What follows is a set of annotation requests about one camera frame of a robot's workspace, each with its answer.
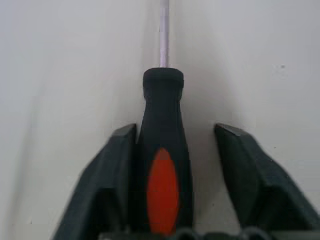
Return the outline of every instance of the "white wall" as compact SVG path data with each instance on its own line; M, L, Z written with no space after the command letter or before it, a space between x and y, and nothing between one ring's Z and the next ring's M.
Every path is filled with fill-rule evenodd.
M172 0L200 232L239 230L216 122L251 132L320 209L319 11L317 0ZM141 122L159 2L2 0L0 26L1 239L48 239L83 167L114 129Z

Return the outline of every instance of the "screwdriver handle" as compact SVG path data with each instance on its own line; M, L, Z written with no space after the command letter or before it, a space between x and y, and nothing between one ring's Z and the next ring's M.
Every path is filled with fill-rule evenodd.
M193 222L193 186L180 111L184 75L151 68L143 76L146 106L133 166L133 228L170 234Z

